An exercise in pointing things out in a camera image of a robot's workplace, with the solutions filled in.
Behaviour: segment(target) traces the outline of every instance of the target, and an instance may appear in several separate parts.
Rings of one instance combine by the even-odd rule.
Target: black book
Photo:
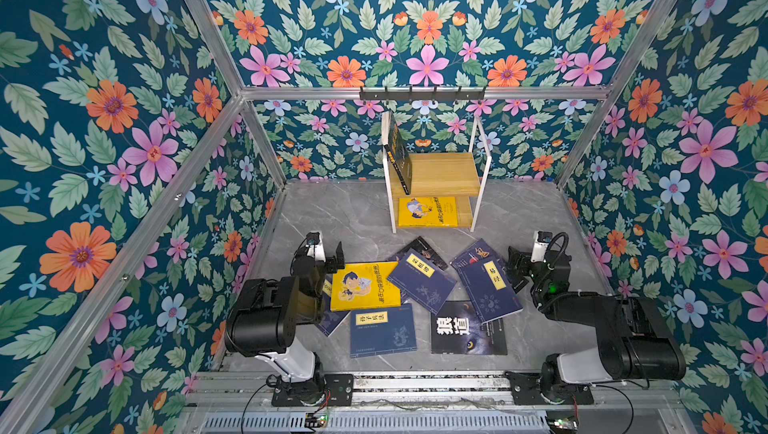
[[[382,116],[382,144],[384,144],[389,163],[397,172],[402,189],[406,192],[406,196],[409,196],[411,194],[411,159],[397,127],[397,121],[389,111],[384,111]]]

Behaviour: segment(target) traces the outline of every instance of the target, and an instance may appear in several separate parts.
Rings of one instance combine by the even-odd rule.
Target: wall
[[[766,422],[766,0],[679,0],[568,186],[617,292],[659,300],[696,424]]]

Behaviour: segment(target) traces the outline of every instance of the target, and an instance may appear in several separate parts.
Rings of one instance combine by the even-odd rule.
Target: wooden shelf
[[[410,198],[456,198],[466,199],[469,218],[468,227],[472,225],[472,210],[469,208],[469,198],[480,195],[480,179],[478,178],[475,159],[471,152],[428,152],[424,154],[410,153],[413,164]],[[400,185],[397,172],[389,165],[389,176],[392,180],[392,197],[395,199],[397,212],[398,198],[406,196]]]
[[[456,198],[456,210],[458,211],[458,226],[452,228],[471,228],[472,227],[472,206],[469,203],[469,196],[447,196]],[[395,224],[400,228],[400,200],[395,199]],[[403,228],[403,229],[425,229],[425,228]]]

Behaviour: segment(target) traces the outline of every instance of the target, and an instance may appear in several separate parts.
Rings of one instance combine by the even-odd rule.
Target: book
[[[466,300],[450,300],[432,314],[433,354],[507,355],[504,320],[483,323]]]
[[[400,228],[456,228],[456,198],[400,198]]]
[[[326,303],[326,308],[322,312],[322,319],[319,323],[315,323],[317,329],[326,336],[333,334],[333,331],[341,324],[349,311],[343,311],[335,313],[331,311],[331,293],[332,293],[333,276],[331,274],[326,275],[325,283],[322,285],[322,298]]]
[[[382,115],[382,144],[389,163],[395,169],[402,190],[406,196],[411,194],[411,176],[413,166],[406,150],[406,142],[402,140],[397,121],[389,111]]]
[[[483,239],[451,261],[482,322],[498,319],[523,309],[507,280],[504,260]]]
[[[437,314],[456,280],[410,249],[387,278],[430,313]]]
[[[397,262],[347,264],[333,275],[331,311],[400,305],[400,289],[387,280]]]
[[[351,317],[350,357],[416,350],[413,305],[355,311]]]

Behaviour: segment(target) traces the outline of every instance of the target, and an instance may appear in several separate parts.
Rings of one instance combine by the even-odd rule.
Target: metal bar
[[[411,86],[408,88],[255,88],[245,87],[242,91],[247,101],[265,101],[267,99],[282,99],[286,101],[317,100],[317,99],[360,99],[361,93],[366,98],[381,101],[407,101],[419,99],[435,99],[444,102],[453,102],[458,98],[464,98],[468,94],[475,95],[482,89],[461,89],[450,87],[424,88]],[[583,87],[557,86],[557,87],[518,87],[518,88],[487,88],[485,95],[475,97],[477,99],[594,99],[601,101],[608,98],[609,90],[603,85]]]
[[[179,199],[192,187],[239,110],[240,101],[230,101],[219,113],[216,121],[208,127],[184,165],[165,187],[160,198],[144,216],[123,249],[48,350],[58,352],[59,355],[46,356],[32,378],[5,409],[0,417],[0,432],[28,434],[32,430],[59,387],[67,380],[81,353],[91,344],[101,320],[106,319],[112,311],[128,281],[144,262],[152,244],[178,208]]]
[[[219,27],[214,22],[214,15],[208,7],[207,0],[184,0],[190,10],[192,19],[194,19],[200,35],[208,47],[208,51],[214,57],[214,62],[224,77],[224,83],[230,90],[232,97],[237,96],[240,90],[245,86],[240,71],[237,70],[237,64],[230,54],[229,48],[221,36]]]
[[[264,125],[259,121],[259,115],[256,113],[256,107],[253,102],[246,102],[243,109],[243,120],[245,125],[248,126],[248,130],[254,135],[256,148],[261,153],[261,158],[264,160],[264,164],[266,164],[266,170],[270,172],[275,185],[283,190],[286,185],[285,173],[283,173],[280,163],[277,162],[277,154],[272,147],[270,138],[266,135]]]
[[[632,79],[635,70],[640,64],[640,60],[656,38],[662,24],[664,24],[676,3],[677,0],[654,0],[654,3],[650,6],[648,17],[646,17],[645,22],[640,27],[638,35],[632,41],[632,45],[629,46],[626,54],[621,58],[621,62],[608,84],[608,96],[592,112],[589,122],[584,126],[584,130],[568,154],[565,166],[563,166],[560,174],[558,174],[556,182],[560,189],[564,189],[568,178],[571,177],[576,166],[581,162],[581,158],[592,143],[595,135],[600,131],[600,127],[603,125],[608,113],[616,104],[616,101],[618,101],[621,91],[624,90],[624,86]]]

